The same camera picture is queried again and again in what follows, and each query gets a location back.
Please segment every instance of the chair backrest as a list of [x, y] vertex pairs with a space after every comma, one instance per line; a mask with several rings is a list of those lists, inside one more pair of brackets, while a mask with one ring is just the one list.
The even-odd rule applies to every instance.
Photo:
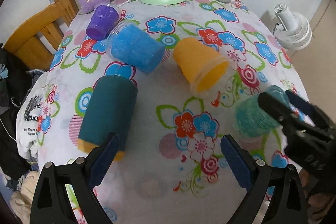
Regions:
[[62, 17], [69, 26], [78, 13], [75, 0], [54, 1], [55, 3], [18, 27], [4, 45], [4, 49], [19, 57], [31, 69], [48, 70], [53, 60], [53, 55], [36, 34], [41, 32], [57, 50], [63, 39], [63, 33], [55, 21]]

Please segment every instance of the floral tablecloth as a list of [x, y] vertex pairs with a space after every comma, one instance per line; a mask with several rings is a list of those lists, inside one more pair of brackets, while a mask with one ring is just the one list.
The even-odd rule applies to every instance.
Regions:
[[[236, 105], [270, 85], [307, 99], [302, 82], [284, 49], [240, 0], [231, 4], [186, 0], [168, 6], [134, 1], [122, 9], [121, 20], [132, 21], [166, 47], [161, 64], [147, 75], [111, 59], [106, 41], [86, 36], [91, 14], [77, 15], [47, 77], [38, 119], [39, 167], [47, 161], [63, 165], [86, 156], [77, 149], [77, 140], [95, 83], [104, 75], [121, 75], [137, 85], [138, 97], [126, 155], [112, 164], [95, 188], [111, 220], [226, 223], [246, 191], [239, 187], [221, 153], [224, 134], [232, 134], [256, 159], [274, 166], [288, 163], [280, 130], [249, 139], [237, 132]], [[231, 61], [222, 84], [208, 99], [190, 93], [189, 83], [172, 58], [176, 44], [189, 36]], [[71, 187], [67, 190], [79, 223], [85, 223]]]

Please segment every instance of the yellow cup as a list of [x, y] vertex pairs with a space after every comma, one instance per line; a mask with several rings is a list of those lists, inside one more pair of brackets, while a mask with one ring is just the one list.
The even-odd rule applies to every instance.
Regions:
[[229, 66], [223, 55], [193, 37], [181, 40], [176, 45], [173, 56], [194, 95], [215, 85]]

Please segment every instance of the clothing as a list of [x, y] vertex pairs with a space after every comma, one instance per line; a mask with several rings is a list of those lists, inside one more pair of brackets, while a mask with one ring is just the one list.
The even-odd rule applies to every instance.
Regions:
[[26, 73], [28, 67], [15, 55], [0, 48], [0, 64], [7, 68], [7, 77], [1, 81], [6, 89], [9, 109], [0, 115], [0, 166], [5, 175], [13, 180], [31, 170], [30, 165], [18, 154], [16, 146], [16, 115], [29, 90], [32, 77]]
[[19, 155], [29, 162], [31, 157], [37, 158], [38, 148], [38, 116], [40, 115], [44, 86], [48, 72], [42, 74], [31, 89], [18, 112], [16, 120], [16, 142]]
[[23, 181], [21, 190], [13, 193], [9, 201], [14, 213], [21, 219], [23, 224], [29, 224], [30, 211], [38, 179], [39, 173], [37, 171], [30, 172]]

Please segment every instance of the cup rim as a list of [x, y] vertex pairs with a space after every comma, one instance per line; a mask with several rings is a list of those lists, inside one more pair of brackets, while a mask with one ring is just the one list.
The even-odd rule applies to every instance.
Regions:
[[222, 63], [228, 63], [228, 60], [225, 58], [225, 56], [220, 55], [217, 56], [216, 58], [212, 59], [211, 62], [207, 63], [203, 69], [196, 74], [194, 81], [192, 83], [190, 83], [190, 91], [192, 94], [198, 96], [199, 94], [202, 94], [203, 92], [205, 92], [205, 90], [198, 92], [197, 91], [197, 87], [200, 84], [200, 82], [202, 81], [202, 79], [215, 67], [217, 67], [218, 65], [222, 64]]

